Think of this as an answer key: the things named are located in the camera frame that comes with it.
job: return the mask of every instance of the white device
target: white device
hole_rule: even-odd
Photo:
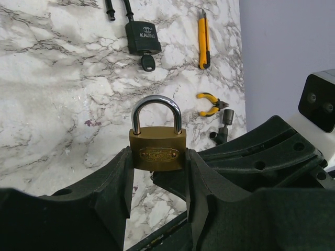
[[[335,69],[307,77],[298,114],[287,123],[319,149],[328,162],[326,171],[335,169]]]

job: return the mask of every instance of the hole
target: hole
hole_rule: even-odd
[[[70,193],[72,193],[71,189],[64,188],[55,192],[52,196],[69,195]]]
[[[316,175],[316,177],[319,179],[319,180],[325,180],[327,175],[325,173],[318,173]]]
[[[334,111],[334,106],[331,103],[325,103],[323,108],[326,113],[332,113]]]
[[[217,133],[216,132],[211,132],[210,134],[209,134],[209,138],[212,140],[212,139],[215,139],[216,138],[216,135],[217,135]]]
[[[257,161],[254,165],[253,165],[257,170],[264,170],[265,168],[265,163],[263,161]]]
[[[293,146],[293,149],[294,149],[295,151],[300,152],[300,151],[302,151],[303,149],[305,149],[305,145],[302,144],[302,143],[295,143],[294,146]]]
[[[308,102],[310,102],[311,104],[315,103],[316,101],[316,95],[314,93],[310,93],[308,94],[307,97]]]

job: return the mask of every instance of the yellow utility knife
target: yellow utility knife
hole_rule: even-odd
[[[199,24],[199,49],[200,59],[199,68],[204,70],[210,66],[210,52],[209,52],[209,28],[207,15],[204,10],[200,14]]]

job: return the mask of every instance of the pliers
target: pliers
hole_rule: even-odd
[[[225,109],[229,106],[226,102],[221,101],[220,99],[214,97],[210,93],[199,93],[197,94],[197,98],[207,98],[214,106],[209,111],[201,111],[199,115],[202,117],[210,117],[213,116],[216,112],[221,109]]]

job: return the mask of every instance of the black padlock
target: black padlock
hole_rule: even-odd
[[[107,14],[110,21],[115,21],[115,10],[111,0],[105,0]],[[146,72],[155,70],[155,60],[151,55],[162,51],[158,41],[157,31],[154,24],[144,21],[134,21],[129,0],[124,0],[129,23],[126,24],[128,49],[130,54],[141,55],[141,65]]]

